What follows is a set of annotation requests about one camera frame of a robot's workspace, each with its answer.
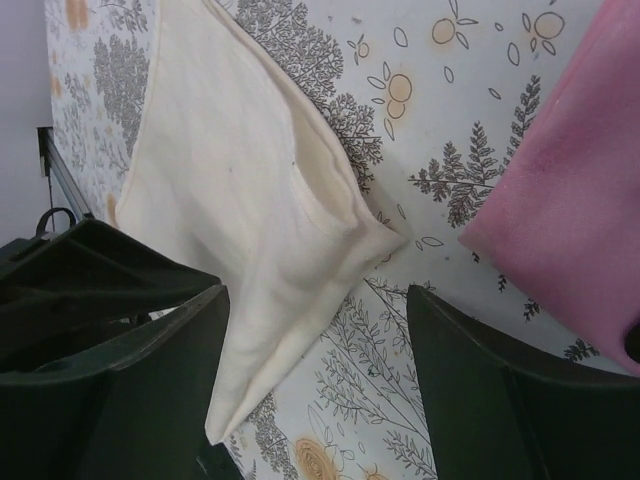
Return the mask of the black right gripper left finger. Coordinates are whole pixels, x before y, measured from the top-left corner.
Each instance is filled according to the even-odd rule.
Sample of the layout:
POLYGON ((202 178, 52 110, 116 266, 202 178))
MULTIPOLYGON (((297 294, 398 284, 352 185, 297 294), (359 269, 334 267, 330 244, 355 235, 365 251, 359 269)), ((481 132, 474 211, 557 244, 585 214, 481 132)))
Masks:
POLYGON ((2 478, 195 478, 228 316, 217 285, 88 350, 2 374, 2 478))

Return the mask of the white cloth napkin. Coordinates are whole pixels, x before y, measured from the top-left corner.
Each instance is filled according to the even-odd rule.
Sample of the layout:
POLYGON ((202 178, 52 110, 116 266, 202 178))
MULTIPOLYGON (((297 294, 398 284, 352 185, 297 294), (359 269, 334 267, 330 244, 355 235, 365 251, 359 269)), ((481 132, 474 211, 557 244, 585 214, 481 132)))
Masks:
POLYGON ((323 116, 213 1, 160 1, 121 231, 218 276, 230 316, 205 431, 228 437, 402 243, 323 116))

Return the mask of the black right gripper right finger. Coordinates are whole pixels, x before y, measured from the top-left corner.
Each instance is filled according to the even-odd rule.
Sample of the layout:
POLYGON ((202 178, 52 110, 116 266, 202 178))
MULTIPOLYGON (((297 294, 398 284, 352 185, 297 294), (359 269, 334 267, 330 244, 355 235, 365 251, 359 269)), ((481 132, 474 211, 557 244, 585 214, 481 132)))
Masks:
POLYGON ((638 379, 532 347, 419 285, 407 320, 439 478, 638 478, 638 379))

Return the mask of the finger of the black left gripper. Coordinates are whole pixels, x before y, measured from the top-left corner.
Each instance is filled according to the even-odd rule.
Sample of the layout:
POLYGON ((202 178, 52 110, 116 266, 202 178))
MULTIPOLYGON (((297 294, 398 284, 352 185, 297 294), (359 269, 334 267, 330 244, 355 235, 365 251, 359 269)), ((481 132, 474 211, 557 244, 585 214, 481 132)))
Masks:
POLYGON ((97 220, 1 248, 1 367, 37 370, 220 284, 97 220))

